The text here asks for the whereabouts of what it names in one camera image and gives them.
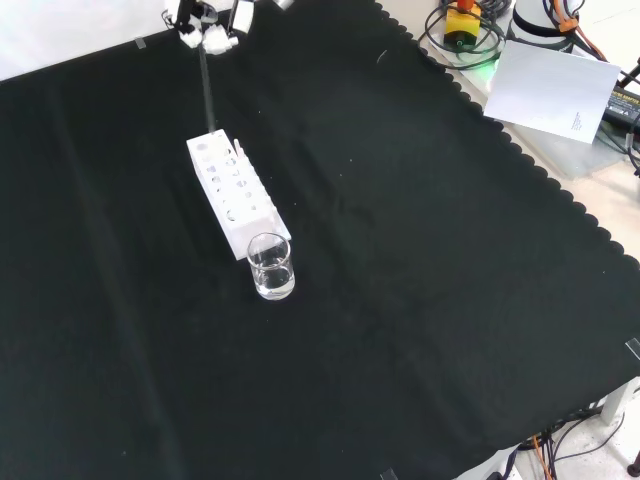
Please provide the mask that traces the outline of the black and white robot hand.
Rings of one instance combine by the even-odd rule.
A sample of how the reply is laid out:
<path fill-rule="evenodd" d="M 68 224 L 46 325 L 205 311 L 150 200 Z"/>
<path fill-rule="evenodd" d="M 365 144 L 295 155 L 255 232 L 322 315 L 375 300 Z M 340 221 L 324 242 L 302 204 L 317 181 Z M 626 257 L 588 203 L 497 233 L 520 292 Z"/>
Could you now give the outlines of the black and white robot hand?
<path fill-rule="evenodd" d="M 255 9 L 254 1 L 173 0 L 165 2 L 162 18 L 188 47 L 221 55 L 250 32 Z"/>

